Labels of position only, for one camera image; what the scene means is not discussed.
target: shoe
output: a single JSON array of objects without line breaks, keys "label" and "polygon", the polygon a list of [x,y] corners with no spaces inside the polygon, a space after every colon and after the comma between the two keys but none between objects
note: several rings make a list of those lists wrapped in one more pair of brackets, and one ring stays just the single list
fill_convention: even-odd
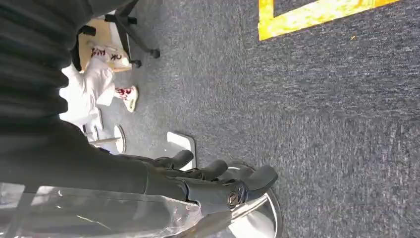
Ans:
[{"label": "shoe", "polygon": [[127,92],[126,90],[126,98],[123,99],[124,105],[129,112],[134,112],[136,109],[137,99],[139,98],[139,91],[137,90],[136,86],[131,86],[131,90]]}]

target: yellow tape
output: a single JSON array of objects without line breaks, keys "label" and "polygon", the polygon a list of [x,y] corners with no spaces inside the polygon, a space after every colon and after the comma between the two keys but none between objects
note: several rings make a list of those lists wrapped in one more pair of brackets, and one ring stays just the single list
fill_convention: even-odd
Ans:
[{"label": "yellow tape", "polygon": [[274,0],[259,0],[260,41],[399,0],[318,0],[274,17]]}]

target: round metal base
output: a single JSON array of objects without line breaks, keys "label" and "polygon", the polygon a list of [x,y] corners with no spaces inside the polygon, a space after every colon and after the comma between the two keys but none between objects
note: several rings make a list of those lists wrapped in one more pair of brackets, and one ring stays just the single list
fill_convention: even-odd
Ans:
[{"label": "round metal base", "polygon": [[120,154],[125,153],[125,135],[120,125],[114,126],[114,138],[117,138],[115,145]]}]

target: caster wheel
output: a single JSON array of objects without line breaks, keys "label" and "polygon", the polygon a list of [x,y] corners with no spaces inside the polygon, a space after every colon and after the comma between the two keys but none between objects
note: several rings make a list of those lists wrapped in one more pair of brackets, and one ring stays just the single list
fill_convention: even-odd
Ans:
[{"label": "caster wheel", "polygon": [[153,58],[157,59],[160,57],[160,51],[159,50],[151,50],[150,54],[153,56]]},{"label": "caster wheel", "polygon": [[80,29],[80,31],[88,36],[96,36],[96,28],[92,26],[85,25]]},{"label": "caster wheel", "polygon": [[135,65],[136,68],[140,68],[142,66],[142,62],[139,59],[131,60],[130,63]]},{"label": "caster wheel", "polygon": [[135,17],[129,17],[127,21],[128,24],[137,25],[137,18]]}]

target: metal base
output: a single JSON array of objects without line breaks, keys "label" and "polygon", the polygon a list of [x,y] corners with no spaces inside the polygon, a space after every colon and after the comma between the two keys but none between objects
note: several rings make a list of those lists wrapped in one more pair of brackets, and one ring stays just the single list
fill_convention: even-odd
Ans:
[{"label": "metal base", "polygon": [[83,131],[83,134],[85,134],[86,139],[89,142],[97,141],[98,140],[98,129],[94,125],[90,125],[89,130],[86,129],[85,126],[80,128]]},{"label": "metal base", "polygon": [[114,143],[117,147],[117,151],[120,154],[125,153],[125,135],[120,125],[115,125],[113,138],[90,141],[89,143],[97,147],[104,144]]},{"label": "metal base", "polygon": [[125,135],[120,125],[114,127],[114,138],[118,138],[115,142],[118,152],[125,153]]},{"label": "metal base", "polygon": [[174,132],[168,132],[166,134],[166,139],[170,146],[175,147],[177,149],[177,152],[181,150],[189,150],[194,155],[194,159],[191,162],[189,162],[185,167],[183,167],[181,170],[186,171],[186,170],[190,170],[192,168],[197,167],[196,145],[193,138],[186,135],[174,133]]}]

